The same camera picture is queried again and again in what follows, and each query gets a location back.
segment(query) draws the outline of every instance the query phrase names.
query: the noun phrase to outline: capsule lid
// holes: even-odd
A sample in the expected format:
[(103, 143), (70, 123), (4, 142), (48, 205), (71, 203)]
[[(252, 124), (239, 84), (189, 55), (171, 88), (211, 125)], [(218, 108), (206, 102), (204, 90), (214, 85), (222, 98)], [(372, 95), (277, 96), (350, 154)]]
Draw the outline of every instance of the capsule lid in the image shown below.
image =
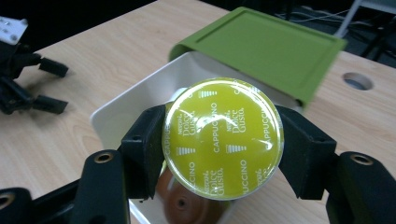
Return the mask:
[(212, 78), (183, 91), (168, 107), (163, 154), (184, 187), (209, 199), (232, 200), (261, 187), (283, 152), (275, 106), (254, 86)]

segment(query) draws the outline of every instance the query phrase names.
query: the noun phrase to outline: table surface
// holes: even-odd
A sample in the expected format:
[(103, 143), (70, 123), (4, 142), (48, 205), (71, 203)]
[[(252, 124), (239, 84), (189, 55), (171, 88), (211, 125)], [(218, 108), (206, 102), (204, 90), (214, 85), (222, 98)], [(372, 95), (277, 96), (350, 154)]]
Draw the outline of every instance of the table surface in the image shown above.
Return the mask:
[[(85, 159), (102, 149), (91, 113), (167, 64), (178, 41), (226, 13), (199, 1), (160, 0), (40, 50), (67, 64), (67, 76), (28, 67), (16, 81), (34, 95), (69, 105), (61, 115), (0, 114), (0, 189), (23, 187), (37, 198), (78, 179)], [(345, 73), (364, 74), (374, 87), (352, 89)], [(304, 115), (338, 142), (337, 153), (371, 155), (396, 176), (395, 87), (395, 69), (341, 52)], [(326, 199), (296, 199), (276, 172), (266, 186), (238, 200), (229, 223), (327, 223)]]

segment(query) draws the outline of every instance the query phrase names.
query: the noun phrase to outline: white tray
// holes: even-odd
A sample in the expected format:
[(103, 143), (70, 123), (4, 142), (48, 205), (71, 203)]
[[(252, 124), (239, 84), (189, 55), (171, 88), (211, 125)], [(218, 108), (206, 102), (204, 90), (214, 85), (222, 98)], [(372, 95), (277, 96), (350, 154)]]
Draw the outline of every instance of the white tray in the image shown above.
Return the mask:
[[(144, 110), (164, 104), (181, 88), (212, 77), (233, 77), (244, 80), (263, 91), (275, 105), (283, 105), (296, 111), (302, 110), (293, 97), (193, 51), (168, 63), (92, 114), (91, 124), (103, 148), (117, 149), (122, 137)], [(141, 223), (166, 223), (163, 204), (156, 198), (143, 203), (131, 200), (130, 208)]]

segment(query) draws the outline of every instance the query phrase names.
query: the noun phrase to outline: green lid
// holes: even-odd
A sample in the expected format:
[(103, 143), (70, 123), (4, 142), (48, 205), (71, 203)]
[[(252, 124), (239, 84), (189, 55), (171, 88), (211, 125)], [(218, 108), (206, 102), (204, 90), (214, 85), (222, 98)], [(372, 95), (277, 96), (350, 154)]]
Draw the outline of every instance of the green lid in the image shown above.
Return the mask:
[(199, 51), (298, 99), (311, 101), (343, 39), (240, 7), (176, 44)]
[(283, 152), (283, 128), (272, 102), (252, 85), (213, 78), (186, 89), (168, 107), (163, 154), (192, 192), (232, 200), (261, 187)]

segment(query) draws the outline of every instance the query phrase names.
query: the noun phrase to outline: white container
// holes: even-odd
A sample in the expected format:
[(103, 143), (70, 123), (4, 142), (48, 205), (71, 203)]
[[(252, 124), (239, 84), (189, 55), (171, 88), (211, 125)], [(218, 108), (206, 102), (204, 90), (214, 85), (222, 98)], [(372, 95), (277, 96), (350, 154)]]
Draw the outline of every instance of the white container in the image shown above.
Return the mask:
[[(302, 110), (293, 97), (202, 53), (192, 51), (168, 63), (92, 114), (91, 124), (103, 148), (117, 149), (122, 137), (144, 110), (168, 102), (181, 88), (212, 77), (233, 77), (244, 80), (264, 92), (275, 105)], [(130, 209), (141, 223), (166, 223), (163, 204), (157, 198), (143, 203), (130, 200)]]

